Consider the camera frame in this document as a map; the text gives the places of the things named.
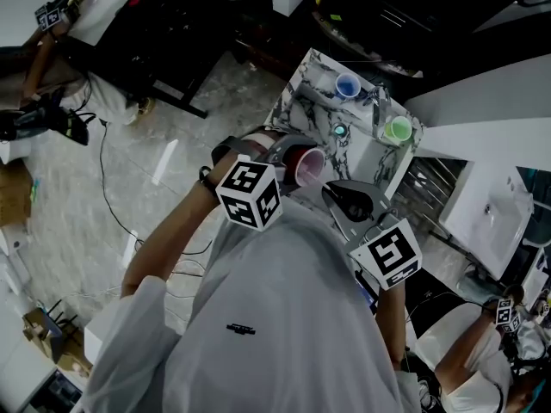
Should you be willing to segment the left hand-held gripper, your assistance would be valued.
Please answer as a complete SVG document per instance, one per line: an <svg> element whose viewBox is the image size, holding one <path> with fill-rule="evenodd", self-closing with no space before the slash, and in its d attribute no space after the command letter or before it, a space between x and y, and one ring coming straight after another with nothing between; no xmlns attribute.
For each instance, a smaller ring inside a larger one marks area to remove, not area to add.
<svg viewBox="0 0 551 413"><path fill-rule="evenodd" d="M318 145L304 135L280 137L269 149L229 137L215 147L215 164L230 158L230 166L216 186L216 194L229 221L255 231L264 231L282 214L281 196L300 188L294 170L284 166L296 150Z"/></svg>

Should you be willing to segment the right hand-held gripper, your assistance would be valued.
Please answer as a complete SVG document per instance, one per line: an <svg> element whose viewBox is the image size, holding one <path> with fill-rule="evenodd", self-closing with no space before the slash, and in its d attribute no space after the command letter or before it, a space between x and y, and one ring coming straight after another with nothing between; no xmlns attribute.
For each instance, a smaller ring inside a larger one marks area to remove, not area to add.
<svg viewBox="0 0 551 413"><path fill-rule="evenodd" d="M387 197L373 184L336 180L322 187L322 199L347 241L364 224L375 221L390 207ZM381 290L388 291L416 274L422 252L407 219L382 231L349 255L371 274Z"/></svg>

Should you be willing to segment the red plastic cup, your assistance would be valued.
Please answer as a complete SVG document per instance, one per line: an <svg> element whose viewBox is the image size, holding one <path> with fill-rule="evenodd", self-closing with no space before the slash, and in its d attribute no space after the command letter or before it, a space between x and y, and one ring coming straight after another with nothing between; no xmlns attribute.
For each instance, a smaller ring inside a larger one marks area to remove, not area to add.
<svg viewBox="0 0 551 413"><path fill-rule="evenodd" d="M294 146L284 158L285 180L299 187L316 183L325 167L325 153L318 147Z"/></svg>

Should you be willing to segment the person's right forearm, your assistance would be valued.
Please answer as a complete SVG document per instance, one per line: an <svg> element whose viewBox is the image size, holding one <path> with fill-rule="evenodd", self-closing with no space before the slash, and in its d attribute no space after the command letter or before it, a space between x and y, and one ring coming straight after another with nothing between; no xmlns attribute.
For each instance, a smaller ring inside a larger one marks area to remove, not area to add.
<svg viewBox="0 0 551 413"><path fill-rule="evenodd" d="M380 290L375 320L393 369L399 371L406 351L406 290L404 282L388 290Z"/></svg>

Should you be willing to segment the person's left forearm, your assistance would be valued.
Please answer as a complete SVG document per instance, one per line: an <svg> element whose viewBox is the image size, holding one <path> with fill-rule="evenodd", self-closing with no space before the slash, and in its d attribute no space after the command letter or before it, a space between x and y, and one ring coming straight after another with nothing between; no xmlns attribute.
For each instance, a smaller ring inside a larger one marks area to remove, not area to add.
<svg viewBox="0 0 551 413"><path fill-rule="evenodd" d="M218 164L209 178L217 186L226 172ZM134 294L147 277L167 281L196 230L218 205L218 199L196 182L138 249L121 283L121 297Z"/></svg>

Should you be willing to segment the small green cup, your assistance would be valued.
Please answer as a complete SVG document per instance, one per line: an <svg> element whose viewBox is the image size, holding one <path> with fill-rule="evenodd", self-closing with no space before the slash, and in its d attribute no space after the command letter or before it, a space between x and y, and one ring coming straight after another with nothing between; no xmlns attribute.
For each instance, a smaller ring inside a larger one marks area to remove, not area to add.
<svg viewBox="0 0 551 413"><path fill-rule="evenodd" d="M402 145L412 136L412 123L402 115L388 115L383 129L383 138L395 145Z"/></svg>

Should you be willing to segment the small blue cup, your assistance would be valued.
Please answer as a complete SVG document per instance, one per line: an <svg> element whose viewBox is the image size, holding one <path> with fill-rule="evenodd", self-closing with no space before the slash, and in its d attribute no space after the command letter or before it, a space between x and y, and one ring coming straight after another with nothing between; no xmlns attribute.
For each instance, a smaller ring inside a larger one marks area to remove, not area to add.
<svg viewBox="0 0 551 413"><path fill-rule="evenodd" d="M356 98L362 90L361 83L356 75L341 73L335 81L335 94L341 100Z"/></svg>

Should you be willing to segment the person's left hand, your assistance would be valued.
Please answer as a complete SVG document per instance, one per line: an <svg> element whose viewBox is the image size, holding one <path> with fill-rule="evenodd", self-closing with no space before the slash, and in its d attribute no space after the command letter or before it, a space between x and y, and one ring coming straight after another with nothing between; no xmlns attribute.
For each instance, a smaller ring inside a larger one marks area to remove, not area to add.
<svg viewBox="0 0 551 413"><path fill-rule="evenodd" d="M264 128L247 134L242 140L258 147L259 151L265 152L275 148L277 143L286 136L287 134L279 129Z"/></svg>

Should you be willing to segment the marble patterned sink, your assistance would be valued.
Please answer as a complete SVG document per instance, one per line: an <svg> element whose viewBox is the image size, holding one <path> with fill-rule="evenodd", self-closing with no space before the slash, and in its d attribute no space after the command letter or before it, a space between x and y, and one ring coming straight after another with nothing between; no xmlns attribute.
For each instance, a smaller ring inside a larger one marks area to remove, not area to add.
<svg viewBox="0 0 551 413"><path fill-rule="evenodd" d="M395 100L390 118L404 116L413 127L406 141L387 139L384 128L372 133L373 105L341 100L337 77L350 69L322 52L310 49L294 71L266 119L314 140L325 153L319 182L352 179L374 184L391 199L413 159L424 126Z"/></svg>

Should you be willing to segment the chrome faucet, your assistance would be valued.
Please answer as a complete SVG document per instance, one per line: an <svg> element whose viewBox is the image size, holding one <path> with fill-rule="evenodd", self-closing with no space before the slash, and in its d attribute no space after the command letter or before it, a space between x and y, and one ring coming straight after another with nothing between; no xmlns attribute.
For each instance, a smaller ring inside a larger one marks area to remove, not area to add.
<svg viewBox="0 0 551 413"><path fill-rule="evenodd" d="M384 85L376 85L369 91L368 99L373 105L372 130L375 133L386 122L391 97Z"/></svg>

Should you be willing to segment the white ceramic sink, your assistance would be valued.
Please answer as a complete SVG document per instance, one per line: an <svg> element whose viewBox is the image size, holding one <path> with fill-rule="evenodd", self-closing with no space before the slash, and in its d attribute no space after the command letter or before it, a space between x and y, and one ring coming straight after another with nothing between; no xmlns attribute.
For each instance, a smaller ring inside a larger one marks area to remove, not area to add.
<svg viewBox="0 0 551 413"><path fill-rule="evenodd" d="M500 280L533 211L532 194L517 167L469 162L439 216L439 224L494 280Z"/></svg>

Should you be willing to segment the person's white shirt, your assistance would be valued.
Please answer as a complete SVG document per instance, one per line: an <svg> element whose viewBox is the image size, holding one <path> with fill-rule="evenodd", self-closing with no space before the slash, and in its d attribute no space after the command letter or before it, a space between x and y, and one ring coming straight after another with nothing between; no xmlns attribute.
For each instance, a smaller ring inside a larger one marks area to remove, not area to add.
<svg viewBox="0 0 551 413"><path fill-rule="evenodd" d="M421 413L340 240L282 208L263 232L220 227L184 333L166 325L163 280L121 300L85 413Z"/></svg>

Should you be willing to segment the black coffee machine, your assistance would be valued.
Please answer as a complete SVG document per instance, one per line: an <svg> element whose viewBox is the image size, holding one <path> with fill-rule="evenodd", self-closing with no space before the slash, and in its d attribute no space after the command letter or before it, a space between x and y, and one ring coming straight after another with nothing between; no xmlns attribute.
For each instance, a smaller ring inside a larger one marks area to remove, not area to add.
<svg viewBox="0 0 551 413"><path fill-rule="evenodd" d="M313 19L328 38L327 52L335 60L357 68L367 66L398 79L422 78L423 71L400 57L396 36L375 11L358 12L338 0L315 0Z"/></svg>

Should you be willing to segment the black backpack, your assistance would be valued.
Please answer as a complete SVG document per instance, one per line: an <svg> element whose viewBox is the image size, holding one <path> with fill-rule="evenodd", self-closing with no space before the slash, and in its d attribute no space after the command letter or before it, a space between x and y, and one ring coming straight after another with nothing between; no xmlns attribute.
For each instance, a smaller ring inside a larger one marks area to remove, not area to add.
<svg viewBox="0 0 551 413"><path fill-rule="evenodd" d="M33 102L23 110L0 111L0 141L30 139L54 131L80 145L90 140L88 124L94 114L60 107L57 101Z"/></svg>

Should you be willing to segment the brown cardboard box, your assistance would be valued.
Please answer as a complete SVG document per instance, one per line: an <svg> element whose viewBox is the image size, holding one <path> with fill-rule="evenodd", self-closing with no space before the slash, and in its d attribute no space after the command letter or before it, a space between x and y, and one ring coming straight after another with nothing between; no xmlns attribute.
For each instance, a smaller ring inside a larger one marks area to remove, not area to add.
<svg viewBox="0 0 551 413"><path fill-rule="evenodd" d="M40 307L22 317L23 335L59 369L88 378L93 365L84 354L84 333L72 318L52 318Z"/></svg>
<svg viewBox="0 0 551 413"><path fill-rule="evenodd" d="M0 227L24 223L30 217L33 179L21 159L0 162Z"/></svg>

